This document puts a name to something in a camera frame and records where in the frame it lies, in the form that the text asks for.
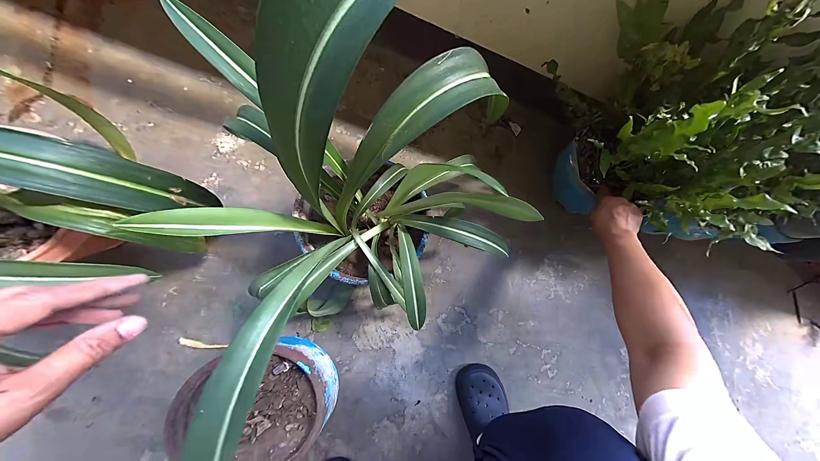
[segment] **dark blue pants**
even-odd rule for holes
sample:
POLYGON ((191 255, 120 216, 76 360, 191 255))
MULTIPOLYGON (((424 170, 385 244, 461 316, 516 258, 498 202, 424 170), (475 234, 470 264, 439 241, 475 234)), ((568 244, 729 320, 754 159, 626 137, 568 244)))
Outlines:
POLYGON ((640 461, 635 446, 582 409, 554 405, 492 420, 476 461, 640 461))

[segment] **leafy green plant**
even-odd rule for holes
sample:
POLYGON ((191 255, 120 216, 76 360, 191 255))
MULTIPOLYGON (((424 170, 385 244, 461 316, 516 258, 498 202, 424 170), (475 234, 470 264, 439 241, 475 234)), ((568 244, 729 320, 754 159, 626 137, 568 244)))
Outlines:
POLYGON ((772 0, 722 38, 743 0, 714 0, 682 27, 663 23, 665 0, 619 0, 618 52, 629 70, 617 107, 630 117, 602 122, 617 132, 596 140, 603 182, 661 231, 707 229, 714 241, 740 237, 765 250, 758 226, 814 219, 820 33, 795 28, 816 4, 772 0))
POLYGON ((220 207, 202 186, 136 162, 125 136, 79 99, 0 71, 36 89, 89 123, 113 148, 48 133, 0 126, 0 208, 33 221, 183 253, 206 250, 202 237, 148 235, 114 227, 139 214, 173 208, 220 207))
MULTIPOLYGON (((259 231, 338 237, 261 274, 250 287, 261 303, 208 379, 184 448, 184 459, 188 460, 232 459, 245 416, 285 323, 306 306, 313 291, 353 251, 360 250, 370 263, 368 280, 376 306, 398 304, 407 312, 410 325, 420 329, 426 317, 426 297, 408 227, 493 253, 506 255, 508 250, 504 240, 491 230, 457 219, 452 213, 432 217, 419 212, 436 208, 453 211, 471 204, 523 221, 543 217, 527 203, 509 197, 504 187, 468 155, 414 168, 395 164, 376 175, 369 189, 364 187, 401 148, 468 103, 489 98, 488 118, 495 120, 502 115, 507 96, 490 77, 481 55, 471 48, 442 53, 416 69, 376 114, 349 164, 327 139, 353 68, 393 7, 392 0, 263 0, 255 43, 263 52, 256 62, 183 3, 161 0, 161 4, 188 41, 255 104, 242 106, 237 117, 225 122, 226 129, 275 155, 302 198, 324 222, 263 210, 191 208, 145 213, 115 226, 189 237, 259 231), (446 192, 417 197, 423 190, 461 175, 474 176, 497 193, 446 192), (387 202, 383 209, 373 207, 377 199, 387 202), (384 234, 394 259, 393 274, 377 256, 379 237, 384 234)), ((336 308, 338 304, 323 313, 336 308)))

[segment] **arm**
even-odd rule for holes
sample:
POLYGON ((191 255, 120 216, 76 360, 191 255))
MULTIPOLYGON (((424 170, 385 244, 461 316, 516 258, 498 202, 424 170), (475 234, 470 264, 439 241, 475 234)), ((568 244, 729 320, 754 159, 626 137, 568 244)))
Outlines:
POLYGON ((622 197, 603 197, 592 214, 609 258, 615 319, 629 353, 638 412, 661 390, 716 379, 723 386, 686 304, 638 240, 641 219, 638 207, 622 197))

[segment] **wall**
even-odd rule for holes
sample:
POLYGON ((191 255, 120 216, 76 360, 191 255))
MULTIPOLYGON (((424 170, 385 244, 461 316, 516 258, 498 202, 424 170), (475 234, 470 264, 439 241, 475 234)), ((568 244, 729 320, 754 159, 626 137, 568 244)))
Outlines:
MULTIPOLYGON (((686 22, 708 0, 670 0, 667 21, 686 22)), ((728 25, 763 13, 747 0, 728 25)), ((596 98, 617 87, 615 0, 399 0, 403 10, 487 47, 534 71, 555 59, 563 81, 596 98)))

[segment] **fingernail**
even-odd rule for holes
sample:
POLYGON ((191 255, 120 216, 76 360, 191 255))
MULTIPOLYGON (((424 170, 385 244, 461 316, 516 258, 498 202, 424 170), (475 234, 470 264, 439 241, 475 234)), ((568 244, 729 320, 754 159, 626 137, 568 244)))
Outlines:
POLYGON ((148 326, 148 321, 145 317, 129 315, 120 320, 120 324, 116 326, 116 332, 123 340, 130 341, 142 333, 146 326, 148 326))

